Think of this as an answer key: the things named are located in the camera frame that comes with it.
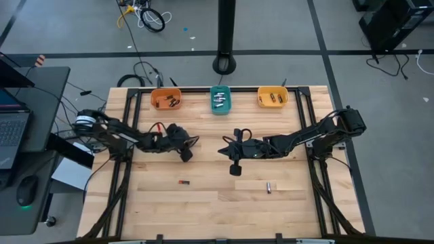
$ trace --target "black stand pole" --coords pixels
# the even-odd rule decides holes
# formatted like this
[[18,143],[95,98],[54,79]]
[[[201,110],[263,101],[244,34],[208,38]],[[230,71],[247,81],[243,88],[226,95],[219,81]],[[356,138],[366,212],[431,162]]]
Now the black stand pole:
[[218,0],[218,51],[212,68],[219,75],[229,75],[237,63],[233,58],[233,30],[236,0]]

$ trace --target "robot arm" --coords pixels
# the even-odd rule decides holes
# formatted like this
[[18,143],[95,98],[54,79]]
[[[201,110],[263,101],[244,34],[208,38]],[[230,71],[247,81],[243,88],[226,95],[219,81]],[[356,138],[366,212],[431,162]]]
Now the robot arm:
[[[298,145],[312,140],[311,156],[316,159],[326,159],[332,153],[333,145],[345,142],[352,137],[360,136],[366,130],[365,123],[359,111],[350,108],[335,110],[319,123],[306,127],[290,135],[267,136],[262,140],[252,139],[249,129],[235,129],[236,140],[223,137],[228,142],[226,148],[218,152],[234,161],[230,173],[241,175],[240,159],[277,159],[286,157]],[[250,138],[243,141],[243,133],[250,132]]]
[[[167,136],[163,136],[161,132],[151,132],[156,124],[163,126]],[[190,137],[187,131],[174,123],[167,129],[160,122],[156,124],[149,132],[142,133],[100,111],[83,110],[78,113],[73,129],[78,136],[87,136],[100,141],[108,148],[111,157],[126,155],[127,143],[130,142],[145,153],[176,150],[182,161],[187,162],[193,156],[190,148],[198,141],[199,136]]]

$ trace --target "laptop keyboard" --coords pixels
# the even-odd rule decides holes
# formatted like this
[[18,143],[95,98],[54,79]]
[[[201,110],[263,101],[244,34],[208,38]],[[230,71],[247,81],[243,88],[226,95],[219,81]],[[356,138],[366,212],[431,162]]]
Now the laptop keyboard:
[[0,121],[0,146],[17,146],[25,126],[25,120]]

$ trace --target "yellow cable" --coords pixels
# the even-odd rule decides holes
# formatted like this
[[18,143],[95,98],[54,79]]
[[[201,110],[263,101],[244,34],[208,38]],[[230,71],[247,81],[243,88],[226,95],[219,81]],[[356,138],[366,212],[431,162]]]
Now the yellow cable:
[[123,27],[123,22],[124,21],[123,21],[122,17],[125,17],[125,15],[127,15],[129,13],[134,13],[134,8],[131,5],[127,5],[127,10],[117,19],[117,28],[122,28]]

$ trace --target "butcher block tabletop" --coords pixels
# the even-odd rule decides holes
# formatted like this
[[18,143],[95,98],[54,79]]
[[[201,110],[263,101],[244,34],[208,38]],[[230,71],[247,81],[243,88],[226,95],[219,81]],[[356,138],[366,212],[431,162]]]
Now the butcher block tabletop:
[[[333,111],[328,88],[309,88],[319,121]],[[122,119],[126,93],[127,88],[110,90],[105,112],[108,116]],[[243,159],[239,177],[229,174],[232,161],[217,153],[228,145],[222,136],[233,138],[235,128],[248,128],[257,139],[301,129],[295,95],[288,94],[288,103],[283,108],[261,108],[256,92],[232,92],[232,109],[223,116],[212,114],[209,92],[182,93],[180,109],[169,111],[156,110],[151,105],[151,95],[143,94],[138,120],[140,131],[148,131],[158,121],[166,127],[176,123],[190,136],[200,136],[200,139],[192,147],[193,158],[187,163],[175,151],[155,154],[134,149],[121,239],[156,239],[158,234],[163,234],[164,239],[273,239],[276,233],[282,233],[284,238],[321,237],[304,146],[297,146],[282,159]],[[310,125],[303,97],[302,102]],[[344,150],[335,148],[333,156],[347,162]],[[107,152],[96,155],[93,171],[108,158]],[[327,163],[336,205],[363,232],[349,168],[333,159]],[[89,231],[106,207],[113,166],[114,162],[109,161],[90,180],[79,237]],[[179,184],[179,180],[190,184]],[[271,184],[271,194],[267,193],[267,182]],[[332,232],[325,203],[323,208],[328,232]],[[112,215],[112,235],[117,213],[116,208]]]

